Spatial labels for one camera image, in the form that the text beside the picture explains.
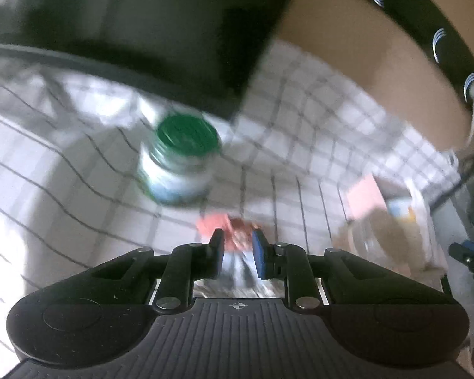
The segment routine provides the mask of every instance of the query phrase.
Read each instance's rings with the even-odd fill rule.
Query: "cable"
[[[471,119],[471,129],[469,130],[469,136],[467,137],[467,140],[465,140],[465,145],[462,148],[458,148],[458,149],[452,148],[449,151],[444,153],[446,159],[448,160],[448,163],[455,169],[458,169],[459,167],[459,161],[458,161],[458,157],[456,156],[456,152],[466,149],[471,144],[472,138],[474,137],[474,73],[470,74],[466,78],[465,83],[464,83],[464,98],[466,102],[467,102],[467,94],[469,94],[469,97],[472,99],[472,119]]]

